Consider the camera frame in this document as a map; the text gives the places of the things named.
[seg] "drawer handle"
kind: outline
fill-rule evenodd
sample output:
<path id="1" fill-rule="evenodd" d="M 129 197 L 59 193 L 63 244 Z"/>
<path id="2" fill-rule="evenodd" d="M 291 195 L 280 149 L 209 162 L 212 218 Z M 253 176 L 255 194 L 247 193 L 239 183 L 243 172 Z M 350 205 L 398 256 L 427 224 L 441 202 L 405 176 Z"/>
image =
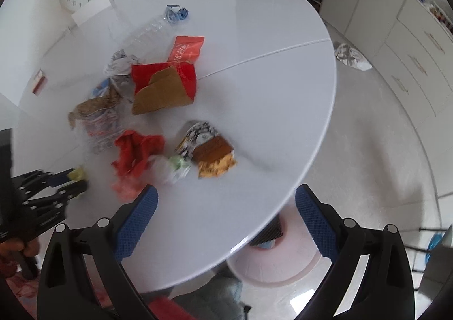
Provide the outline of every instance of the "drawer handle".
<path id="1" fill-rule="evenodd" d="M 439 49 L 443 54 L 445 54 L 445 50 L 440 46 L 436 38 L 434 38 L 434 35 L 431 33 L 427 33 L 426 31 L 424 32 L 428 38 L 433 42 L 434 46 Z"/>
<path id="2" fill-rule="evenodd" d="M 401 91 L 405 92 L 407 95 L 409 95 L 409 91 L 407 91 L 407 89 L 404 87 L 403 83 L 401 82 L 401 80 L 399 78 L 396 78 L 395 76 L 392 75 L 392 79 L 395 80 L 396 84 L 399 86 L 399 88 L 401 89 Z"/>
<path id="3" fill-rule="evenodd" d="M 413 63 L 415 64 L 415 66 L 418 68 L 418 70 L 420 72 L 424 73 L 425 75 L 428 75 L 427 72 L 425 71 L 425 69 L 420 64 L 420 62 L 418 61 L 418 59 L 416 57 L 413 57 L 413 56 L 409 55 L 409 58 L 411 59 L 411 61 L 413 61 Z"/>

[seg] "chair leg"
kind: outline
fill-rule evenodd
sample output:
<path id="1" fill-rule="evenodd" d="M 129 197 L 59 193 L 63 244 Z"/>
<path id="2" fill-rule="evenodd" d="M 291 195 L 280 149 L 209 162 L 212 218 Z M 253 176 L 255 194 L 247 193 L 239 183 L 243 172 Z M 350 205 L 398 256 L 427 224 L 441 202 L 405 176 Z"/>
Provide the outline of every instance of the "chair leg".
<path id="1" fill-rule="evenodd" d="M 416 252 L 431 253 L 430 250 L 425 250 L 425 249 L 419 248 L 419 247 L 414 247 L 414 246 L 410 246 L 410 245 L 404 245 L 404 247 L 408 248 L 409 250 L 414 250 Z"/>
<path id="2" fill-rule="evenodd" d="M 427 231 L 427 232 L 446 232 L 448 229 L 447 228 L 424 228 L 420 227 L 418 229 L 419 232 L 421 231 Z"/>

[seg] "table surface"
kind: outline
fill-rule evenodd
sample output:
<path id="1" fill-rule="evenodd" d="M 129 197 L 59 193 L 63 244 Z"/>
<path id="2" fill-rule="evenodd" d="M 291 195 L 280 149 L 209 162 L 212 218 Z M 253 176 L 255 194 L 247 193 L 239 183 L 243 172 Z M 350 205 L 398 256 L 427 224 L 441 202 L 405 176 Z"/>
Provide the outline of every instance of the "table surface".
<path id="1" fill-rule="evenodd" d="M 329 34 L 306 0 L 115 0 L 67 33 L 41 62 L 48 82 L 25 90 L 14 130 L 14 172 L 58 172 L 84 164 L 90 189 L 67 208 L 71 228 L 111 217 L 121 202 L 110 188 L 116 148 L 84 157 L 67 113 L 103 78 L 124 38 L 167 4 L 189 19 L 146 58 L 165 61 L 175 34 L 205 36 L 196 62 L 198 90 L 190 106 L 128 118 L 142 134 L 165 136 L 171 155 L 187 124 L 212 123 L 235 149 L 237 166 L 198 179 L 196 167 L 176 184 L 156 186 L 159 207 L 123 266 L 137 290 L 189 280 L 250 241 L 294 194 L 328 127 L 336 90 Z M 42 236 L 43 252 L 52 232 Z"/>

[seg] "cabinet drawer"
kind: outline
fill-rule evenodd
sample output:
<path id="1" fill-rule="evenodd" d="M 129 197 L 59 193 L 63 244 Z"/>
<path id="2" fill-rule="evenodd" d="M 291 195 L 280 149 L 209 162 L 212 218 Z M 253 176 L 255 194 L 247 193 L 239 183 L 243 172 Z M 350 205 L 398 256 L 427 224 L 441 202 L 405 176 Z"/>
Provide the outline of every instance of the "cabinet drawer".
<path id="1" fill-rule="evenodd" d="M 406 0 L 399 20 L 425 47 L 453 87 L 453 41 L 446 29 L 417 0 Z"/>
<path id="2" fill-rule="evenodd" d="M 374 57 L 373 64 L 401 101 L 415 127 L 434 114 L 418 83 L 386 44 Z"/>
<path id="3" fill-rule="evenodd" d="M 397 21 L 387 45 L 414 76 L 437 113 L 451 94 L 451 88 L 434 60 L 404 25 Z"/>

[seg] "yellow object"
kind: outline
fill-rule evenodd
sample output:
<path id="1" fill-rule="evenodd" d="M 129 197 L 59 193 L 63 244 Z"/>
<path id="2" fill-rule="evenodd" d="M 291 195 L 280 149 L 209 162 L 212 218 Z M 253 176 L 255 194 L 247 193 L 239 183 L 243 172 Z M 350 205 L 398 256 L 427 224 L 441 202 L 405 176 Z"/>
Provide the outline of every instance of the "yellow object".
<path id="1" fill-rule="evenodd" d="M 72 181 L 81 181 L 87 179 L 82 166 L 74 169 L 72 172 L 69 172 L 67 174 L 67 177 Z"/>
<path id="2" fill-rule="evenodd" d="M 198 163 L 198 177 L 219 177 L 222 174 L 226 173 L 228 169 L 234 167 L 236 164 L 237 162 L 233 157 L 233 153 L 229 153 L 213 163 L 206 163 L 204 161 L 201 161 Z"/>

